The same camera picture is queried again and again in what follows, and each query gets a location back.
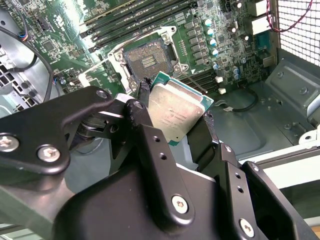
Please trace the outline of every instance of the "metal arm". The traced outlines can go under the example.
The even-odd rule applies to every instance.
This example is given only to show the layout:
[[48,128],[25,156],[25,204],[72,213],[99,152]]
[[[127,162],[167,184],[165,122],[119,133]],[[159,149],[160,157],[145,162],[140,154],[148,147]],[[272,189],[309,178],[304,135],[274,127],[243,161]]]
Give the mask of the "metal arm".
[[[34,218],[19,218],[21,209],[2,209],[13,216],[8,221],[45,238],[54,221],[57,240],[273,239],[256,216],[267,208],[259,196],[263,193],[273,201],[267,205],[277,206],[270,213],[289,220],[277,224],[289,231],[279,239],[317,239],[261,169],[253,174],[252,163],[241,166],[232,149],[219,143],[210,112],[188,140],[199,171],[212,178],[177,167],[144,104],[149,91],[148,85],[139,89],[142,101],[112,100],[90,86],[0,119],[0,203],[28,206],[29,216],[36,212],[47,225],[40,229]],[[111,140],[114,174],[73,196],[63,181],[69,150],[94,137]],[[58,201],[50,214],[42,211],[49,201]]]

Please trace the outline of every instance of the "wire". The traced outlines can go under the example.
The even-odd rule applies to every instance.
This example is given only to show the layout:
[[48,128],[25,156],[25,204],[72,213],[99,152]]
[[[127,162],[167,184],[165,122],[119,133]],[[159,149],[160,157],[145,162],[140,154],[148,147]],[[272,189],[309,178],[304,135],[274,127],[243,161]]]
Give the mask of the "wire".
[[90,151],[88,151],[88,152],[81,152],[81,151],[79,151],[79,150],[76,150],[76,152],[79,153],[79,154],[81,154],[81,155],[90,155],[90,154],[92,154],[93,152],[95,152],[95,151],[101,146],[101,144],[103,143],[103,141],[104,141],[104,138],[101,138],[101,140],[100,140],[100,142],[98,143],[98,145],[95,146],[94,149],[92,149],[92,150],[90,150]]
[[11,5],[14,7],[16,12],[19,14],[19,16],[23,22],[24,33],[23,34],[20,33],[20,34],[18,34],[18,36],[21,39],[21,41],[25,42],[28,39],[28,28],[27,28],[26,20],[25,20],[24,16],[22,15],[22,12],[20,11],[20,9],[12,2],[12,0],[7,0],[7,1],[9,3],[11,3]]
[[38,59],[37,55],[34,54],[33,59],[28,66],[26,66],[26,67],[13,67],[13,68],[8,69],[8,71],[14,72],[14,73],[22,73],[22,72],[32,68],[36,64],[37,59]]
[[273,26],[272,19],[269,16],[270,15],[270,1],[271,0],[266,0],[266,18],[267,18],[267,21],[269,23],[269,26],[270,26],[271,30],[276,32],[276,33],[284,33],[284,32],[287,32],[287,31],[293,29],[307,15],[307,13],[310,11],[312,3],[313,3],[313,0],[311,0],[309,2],[308,7],[306,8],[305,13],[294,24],[292,24],[290,27],[288,27],[287,29],[277,29],[277,28],[275,28]]
[[257,105],[258,101],[259,101],[259,97],[258,95],[256,94],[255,91],[251,90],[250,88],[247,88],[247,87],[243,87],[244,90],[246,90],[249,94],[251,94],[252,96],[254,96],[254,100],[253,102],[244,107],[244,108],[233,108],[231,106],[229,106],[226,102],[222,101],[220,104],[216,105],[216,106],[221,106],[221,105],[226,105],[226,107],[223,109],[225,110],[226,112],[234,112],[234,113],[243,113],[243,112],[247,112],[249,111],[250,109],[252,109],[255,105]]
[[[10,37],[16,39],[16,40],[20,40],[19,36],[14,34],[13,32],[5,29],[4,27],[0,26],[0,31],[9,35]],[[43,65],[45,66],[45,68],[47,69],[48,73],[49,73],[49,81],[48,81],[48,85],[46,87],[45,90],[45,95],[43,98],[43,102],[46,102],[50,99],[51,96],[51,90],[52,90],[52,79],[54,79],[54,72],[52,71],[52,68],[50,66],[50,64],[44,59],[43,56],[41,56],[37,50],[35,50],[30,44],[28,44],[27,42],[21,42],[23,45],[25,45],[28,49],[30,49],[43,63]]]

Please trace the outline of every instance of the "motherboard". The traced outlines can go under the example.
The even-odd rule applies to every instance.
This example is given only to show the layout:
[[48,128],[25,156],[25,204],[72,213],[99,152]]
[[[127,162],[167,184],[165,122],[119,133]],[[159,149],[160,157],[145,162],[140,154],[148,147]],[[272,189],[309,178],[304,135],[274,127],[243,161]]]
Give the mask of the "motherboard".
[[[134,94],[163,72],[211,97],[265,80],[269,35],[250,35],[247,3],[229,0],[12,0],[28,42],[68,93],[88,85]],[[7,0],[17,24],[23,22]]]

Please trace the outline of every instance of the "red cable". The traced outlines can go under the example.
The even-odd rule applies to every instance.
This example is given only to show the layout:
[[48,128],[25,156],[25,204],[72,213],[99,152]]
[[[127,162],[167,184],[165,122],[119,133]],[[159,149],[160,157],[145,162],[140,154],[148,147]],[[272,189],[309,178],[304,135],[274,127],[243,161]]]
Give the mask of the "red cable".
[[269,17],[269,14],[270,14],[270,0],[266,0],[266,18],[267,18],[267,21],[269,23],[269,26],[271,28],[272,31],[276,32],[276,33],[284,33],[286,31],[289,31],[291,29],[293,29],[298,23],[301,22],[301,20],[307,15],[307,13],[310,11],[311,9],[311,6],[312,6],[312,3],[313,3],[313,0],[311,0],[309,2],[309,5],[305,11],[305,13],[293,24],[291,25],[290,27],[288,27],[287,29],[277,29],[273,26],[272,24],[272,21],[271,21],[271,18]]

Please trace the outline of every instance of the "silver screw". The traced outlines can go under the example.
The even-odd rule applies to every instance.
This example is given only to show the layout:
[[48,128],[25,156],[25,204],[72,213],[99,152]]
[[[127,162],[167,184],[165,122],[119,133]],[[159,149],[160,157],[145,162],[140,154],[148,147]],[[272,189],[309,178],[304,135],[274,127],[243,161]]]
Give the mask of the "silver screw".
[[308,93],[308,88],[304,86],[303,88],[300,89],[299,93],[301,95],[306,95]]
[[13,136],[0,136],[0,152],[12,152],[19,147],[19,141]]
[[139,108],[139,109],[143,109],[144,107],[141,105],[141,103],[140,102],[138,102],[138,101],[135,101],[134,103],[133,103],[133,105],[135,105],[137,108]]
[[163,34],[162,35],[162,39],[163,39],[163,41],[168,41],[169,40],[169,36],[167,35],[167,34]]
[[97,90],[95,92],[100,98],[106,99],[107,98],[107,94],[104,91],[101,90]]
[[61,85],[66,85],[66,84],[67,84],[67,81],[66,81],[64,78],[61,78],[61,79],[60,79],[60,84],[61,84]]
[[54,146],[41,147],[37,155],[39,159],[48,163],[52,163],[60,158],[60,152]]
[[232,152],[231,148],[230,148],[228,145],[224,145],[224,148],[225,148],[229,153]]
[[174,70],[175,72],[177,72],[177,73],[180,73],[180,72],[181,72],[181,68],[180,68],[179,65],[175,65],[174,68],[173,68],[173,70]]
[[276,75],[278,76],[278,78],[282,78],[284,76],[284,72],[280,71]]
[[291,124],[285,124],[283,128],[286,130],[290,130],[292,127],[291,127]]
[[255,165],[254,163],[251,163],[251,164],[252,164],[253,169],[254,169],[256,172],[259,172],[259,168],[257,167],[257,165]]
[[240,224],[240,227],[241,227],[242,231],[243,231],[249,238],[253,238],[253,237],[255,236],[255,231],[254,231],[253,227],[251,226],[251,224],[250,224],[247,220],[241,218],[241,219],[239,220],[239,224]]
[[176,195],[172,197],[171,201],[178,213],[185,214],[188,211],[188,204],[183,197]]

